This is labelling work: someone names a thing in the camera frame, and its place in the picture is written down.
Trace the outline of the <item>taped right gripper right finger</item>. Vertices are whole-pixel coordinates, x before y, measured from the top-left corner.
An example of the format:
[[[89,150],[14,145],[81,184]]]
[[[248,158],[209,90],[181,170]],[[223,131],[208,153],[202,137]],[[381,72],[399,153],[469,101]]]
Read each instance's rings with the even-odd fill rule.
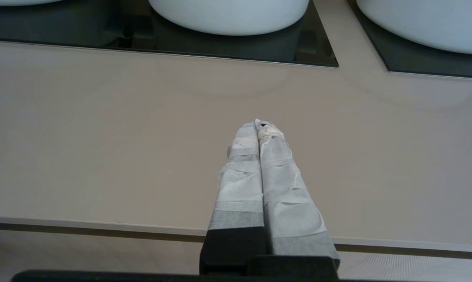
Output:
[[[268,121],[257,119],[255,125],[271,253],[338,258],[325,221],[309,194],[284,134]]]

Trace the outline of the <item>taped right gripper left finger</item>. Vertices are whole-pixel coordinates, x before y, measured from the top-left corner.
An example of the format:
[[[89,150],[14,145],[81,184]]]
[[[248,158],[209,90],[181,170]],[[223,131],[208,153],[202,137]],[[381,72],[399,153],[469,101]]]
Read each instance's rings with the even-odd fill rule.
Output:
[[[199,259],[202,275],[243,275],[247,262],[266,255],[259,139],[254,123],[236,132]]]

